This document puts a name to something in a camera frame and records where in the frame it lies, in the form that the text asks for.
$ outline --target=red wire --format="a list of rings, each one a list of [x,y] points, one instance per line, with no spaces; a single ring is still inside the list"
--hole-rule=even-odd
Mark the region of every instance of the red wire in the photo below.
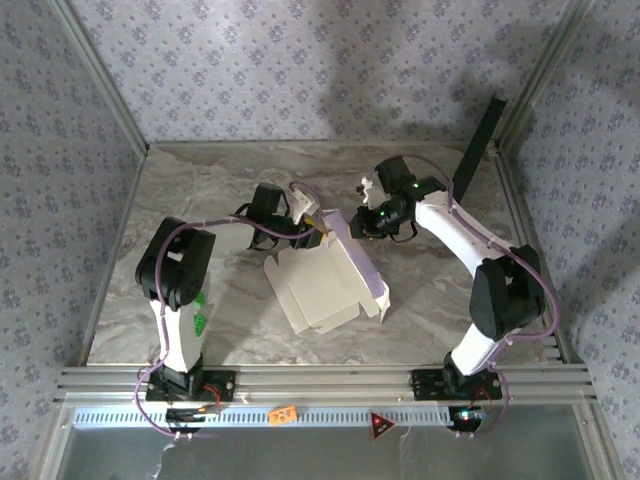
[[[220,396],[220,392],[218,391],[218,389],[216,387],[214,387],[213,385],[205,385],[202,388],[204,388],[207,392],[213,393],[216,397],[216,408],[218,409],[218,414],[220,414],[220,400],[221,400],[221,396]]]
[[[476,390],[476,398],[473,399],[473,402],[469,404],[467,409],[473,407],[478,401],[478,392],[483,393],[487,400],[489,400],[489,408],[487,409],[487,413],[489,413],[491,411],[491,396],[489,395],[489,392],[487,392],[487,389],[484,387],[478,387],[478,389]]]

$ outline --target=black mounting plate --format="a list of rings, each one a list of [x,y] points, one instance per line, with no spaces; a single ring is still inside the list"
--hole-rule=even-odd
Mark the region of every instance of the black mounting plate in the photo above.
[[[452,390],[444,379],[442,368],[420,368],[411,371],[410,385],[416,401],[460,400],[472,402],[476,399],[478,388],[484,388],[491,400],[502,398],[500,379],[496,373],[482,370],[475,375],[465,377],[465,383]]]
[[[236,388],[236,372],[233,370],[202,370],[200,385],[215,387],[220,393],[221,402],[231,402]],[[158,372],[153,372],[147,386],[147,402],[180,402],[194,401],[213,403],[216,397],[206,389],[200,388],[194,396],[189,396],[184,390],[174,388],[166,382]]]

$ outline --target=marble floor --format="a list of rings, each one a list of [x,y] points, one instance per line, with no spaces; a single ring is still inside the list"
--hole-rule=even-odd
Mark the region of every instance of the marble floor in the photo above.
[[[151,148],[133,200],[124,238],[96,329],[89,363],[141,363],[156,358],[155,319],[135,267],[161,220],[220,218],[251,200],[260,181],[285,187],[302,180],[320,193],[325,209],[349,219],[360,202],[363,173],[396,153],[420,153],[449,173],[462,152],[441,145],[338,145],[323,142],[172,144]],[[408,160],[418,176],[435,174]],[[512,223],[495,166],[484,160],[462,205],[498,236],[512,239]],[[371,241],[365,248],[391,289],[385,321],[357,319],[325,335],[296,336],[262,265],[268,253],[214,256],[206,294],[212,312],[204,344],[207,364],[438,364],[461,340],[471,277],[433,235],[421,231],[407,244]],[[518,343],[502,363],[539,362],[538,344]]]

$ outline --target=metal frame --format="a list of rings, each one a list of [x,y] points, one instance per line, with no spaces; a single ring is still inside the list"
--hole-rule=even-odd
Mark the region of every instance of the metal frame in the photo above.
[[[218,415],[210,415],[199,428],[259,428],[269,427],[270,407],[226,408]],[[153,421],[169,428],[165,420],[166,405],[146,405],[145,412]],[[449,407],[439,405],[418,405],[410,410],[404,407],[380,407],[376,413],[391,420],[398,426],[452,426]],[[112,407],[76,407],[73,426],[77,429],[96,428],[140,428],[146,427],[146,419],[134,405]],[[298,410],[295,422],[286,423],[282,428],[309,427],[370,427],[368,407],[305,407]]]
[[[54,399],[53,418],[44,435],[44,450],[34,472],[35,478],[56,478],[74,419],[85,421],[85,417],[76,415],[77,412],[86,413],[83,408],[96,406],[103,411],[114,411],[114,407],[125,407],[127,411],[131,409],[133,386],[140,369],[144,367],[71,367],[63,371]],[[353,411],[357,407],[373,407],[392,408],[399,412],[466,404],[415,402],[409,378],[412,369],[424,368],[419,365],[252,365],[205,368],[238,372],[236,396],[233,402],[223,405],[225,411],[231,412],[230,415],[233,415],[234,410],[242,412],[243,409],[251,409],[255,412],[256,409],[290,404],[319,408],[319,411],[327,407],[347,407]],[[573,405],[594,478],[624,478],[611,442],[607,441],[607,431],[603,429],[597,398],[585,365],[505,365],[501,369],[509,382],[512,404]],[[147,408],[158,413],[166,405],[147,405]],[[131,426],[125,425],[128,421],[123,419],[123,426]],[[113,418],[105,416],[104,422],[109,426],[116,426]]]
[[[532,227],[533,222],[529,208],[520,190],[516,186],[509,162],[504,159],[503,155],[497,151],[495,147],[488,149],[487,156],[493,161],[498,171],[498,177],[500,178],[500,184],[505,194],[507,208],[513,220],[518,243],[520,245],[529,244],[536,250],[541,251],[538,236]],[[540,257],[540,266],[543,277],[550,280],[549,268],[547,267],[544,257]],[[551,325],[553,318],[551,317],[550,308],[545,310],[542,315],[542,321],[547,327]],[[556,331],[554,338],[557,341],[561,361],[582,363],[582,360],[578,357],[562,329]]]
[[[91,38],[80,21],[78,14],[67,0],[49,0],[53,12],[62,24],[69,42],[75,47],[80,59],[91,75],[96,87],[104,97],[107,106],[116,117],[120,128],[138,155],[147,152],[147,142],[140,132],[127,104],[118,92],[109,71],[100,59]]]
[[[185,146],[201,148],[206,147],[213,144],[226,143],[233,144],[237,146],[242,145],[250,145],[253,147],[273,147],[274,145],[282,145],[286,144],[287,146],[314,146],[314,145],[335,145],[337,147],[364,147],[364,146],[380,146],[380,147],[393,147],[395,145],[399,147],[411,145],[411,146],[433,146],[439,145],[443,147],[449,147],[455,150],[460,150],[464,152],[464,150],[469,146],[469,142],[463,141],[440,141],[440,140],[340,140],[340,139],[329,139],[329,140],[239,140],[239,141],[186,141],[186,142],[153,142],[153,146],[159,149],[171,149],[171,148],[181,148]]]
[[[124,211],[122,212],[122,217],[120,217],[118,230],[116,231],[116,236],[113,240],[113,246],[111,247],[111,252],[109,253],[109,258],[107,259],[107,265],[105,266],[104,274],[102,275],[102,281],[100,282],[98,295],[96,296],[96,301],[93,304],[93,309],[91,310],[91,317],[89,317],[89,323],[87,324],[84,338],[82,339],[82,346],[80,347],[78,356],[76,358],[76,365],[87,364],[87,359],[89,358],[89,353],[91,352],[93,338],[96,334],[98,320],[100,319],[100,313],[102,312],[104,301],[107,298],[107,290],[109,289],[109,283],[111,282],[113,269],[115,268],[116,260],[118,258],[118,250],[120,249],[122,237],[124,236],[127,222],[129,221],[129,215],[131,214],[131,208],[133,207],[133,199],[135,198],[138,184],[140,183],[140,177],[142,176],[142,169],[144,168],[146,161],[147,153],[145,152],[140,156],[133,181],[131,182],[131,187],[129,187],[129,193],[124,205]]]
[[[565,5],[497,136],[505,152],[511,152],[517,145],[518,137],[526,127],[533,107],[547,88],[556,67],[573,42],[594,2],[595,0],[569,0]]]

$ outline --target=orange label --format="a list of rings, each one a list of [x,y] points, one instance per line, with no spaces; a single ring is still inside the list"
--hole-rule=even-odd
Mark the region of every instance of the orange label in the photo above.
[[[283,423],[295,422],[298,419],[296,407],[283,407],[269,412],[269,425],[276,426]]]

